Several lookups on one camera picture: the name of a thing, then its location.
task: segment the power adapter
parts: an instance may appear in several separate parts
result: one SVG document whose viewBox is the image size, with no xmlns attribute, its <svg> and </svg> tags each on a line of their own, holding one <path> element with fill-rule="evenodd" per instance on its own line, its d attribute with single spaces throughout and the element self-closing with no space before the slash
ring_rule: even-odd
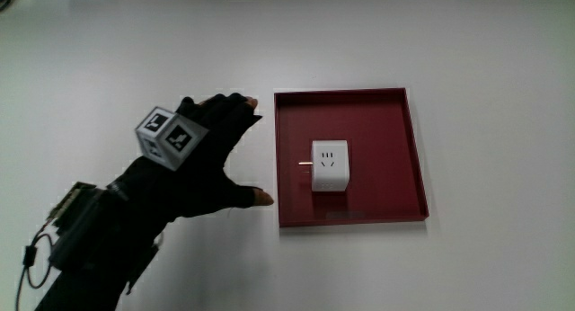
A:
<svg viewBox="0 0 575 311">
<path fill-rule="evenodd" d="M 312 191 L 345 191 L 349 183 L 346 140 L 312 142 Z"/>
</svg>

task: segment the black glove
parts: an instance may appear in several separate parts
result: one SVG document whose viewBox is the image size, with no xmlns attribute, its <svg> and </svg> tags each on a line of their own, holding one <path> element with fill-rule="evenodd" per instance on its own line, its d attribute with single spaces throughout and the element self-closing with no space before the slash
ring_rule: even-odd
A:
<svg viewBox="0 0 575 311">
<path fill-rule="evenodd" d="M 129 196 L 125 221 L 146 225 L 158 235 L 177 217 L 195 217 L 220 209 L 270 205 L 270 195 L 259 188 L 240 186 L 224 173 L 229 153 L 243 133 L 261 116 L 253 114 L 257 102 L 233 93 L 218 94 L 198 105 L 190 97 L 176 112 L 209 129 L 177 171 L 139 157 L 116 181 Z"/>
</svg>

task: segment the white plug adapter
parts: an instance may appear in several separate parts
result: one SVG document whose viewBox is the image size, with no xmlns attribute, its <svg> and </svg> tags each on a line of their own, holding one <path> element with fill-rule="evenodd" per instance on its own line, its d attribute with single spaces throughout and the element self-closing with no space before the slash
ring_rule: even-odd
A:
<svg viewBox="0 0 575 311">
<path fill-rule="evenodd" d="M 312 191 L 345 191 L 349 183 L 346 140 L 312 142 Z"/>
</svg>

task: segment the fingertip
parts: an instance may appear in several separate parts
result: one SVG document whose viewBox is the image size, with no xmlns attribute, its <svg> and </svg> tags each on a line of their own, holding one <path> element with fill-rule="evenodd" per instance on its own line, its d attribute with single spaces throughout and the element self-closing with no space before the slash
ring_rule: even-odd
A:
<svg viewBox="0 0 575 311">
<path fill-rule="evenodd" d="M 268 193 L 258 188 L 253 188 L 253 196 L 254 196 L 254 202 L 253 202 L 254 207 L 267 207 L 274 203 L 273 198 L 271 198 L 271 196 Z"/>
</svg>

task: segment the white cube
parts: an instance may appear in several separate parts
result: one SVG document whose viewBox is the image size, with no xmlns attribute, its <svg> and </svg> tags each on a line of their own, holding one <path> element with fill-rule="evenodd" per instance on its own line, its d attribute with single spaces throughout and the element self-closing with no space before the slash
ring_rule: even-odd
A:
<svg viewBox="0 0 575 311">
<path fill-rule="evenodd" d="M 207 133 L 198 123 L 160 107 L 155 107 L 136 128 L 143 155 L 172 171 Z"/>
</svg>

